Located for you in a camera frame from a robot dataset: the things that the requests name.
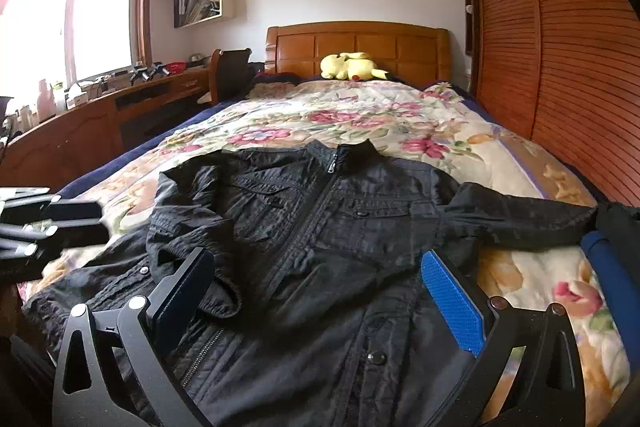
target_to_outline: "jacket collar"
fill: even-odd
[[[340,144],[337,148],[331,148],[318,140],[308,143],[305,148],[328,170],[335,159],[335,171],[355,171],[363,164],[378,161],[382,156],[378,153],[370,140],[365,140],[354,145]]]

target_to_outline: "blue gripper pad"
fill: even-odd
[[[485,340],[484,324],[478,308],[433,250],[423,254],[420,272],[424,285],[460,348],[471,351],[477,357]]]

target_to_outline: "desk drawer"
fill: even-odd
[[[196,88],[209,89],[209,80],[205,71],[201,75],[189,75],[185,76],[184,78],[176,78],[172,82],[172,92],[177,93]]]

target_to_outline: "wooden headboard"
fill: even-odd
[[[320,74],[327,55],[365,52],[381,70],[415,87],[450,80],[449,32],[393,22],[338,21],[273,26],[267,32],[266,73]]]

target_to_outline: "jacket pocket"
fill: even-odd
[[[216,211],[234,221],[234,236],[257,241],[270,236],[291,207],[292,187],[255,175],[232,176],[222,183]]]
[[[433,234],[434,222],[418,214],[413,201],[346,198],[334,206],[318,241],[323,248],[395,262],[411,255],[420,237]]]

